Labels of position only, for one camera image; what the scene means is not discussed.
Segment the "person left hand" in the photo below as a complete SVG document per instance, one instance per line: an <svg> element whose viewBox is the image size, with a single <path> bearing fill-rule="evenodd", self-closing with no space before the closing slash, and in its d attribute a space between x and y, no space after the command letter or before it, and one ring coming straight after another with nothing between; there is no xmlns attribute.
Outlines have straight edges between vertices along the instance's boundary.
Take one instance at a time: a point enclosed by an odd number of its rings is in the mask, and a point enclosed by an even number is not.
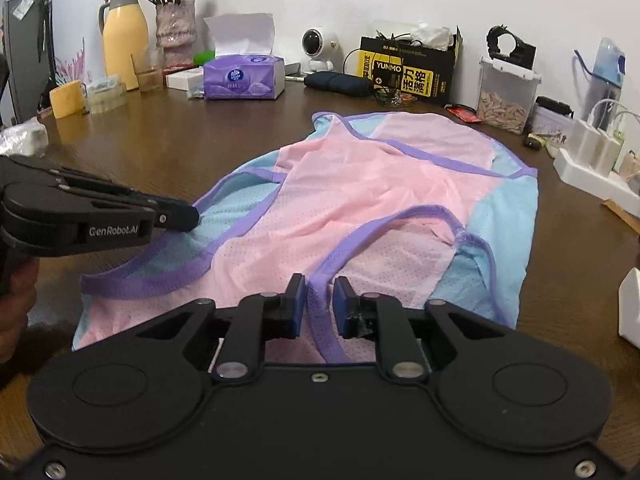
<svg viewBox="0 0 640 480"><path fill-rule="evenodd" d="M14 355L28 324L28 314L36 303L39 260L28 259L15 269L8 291L1 297L0 359L4 364Z"/></svg>

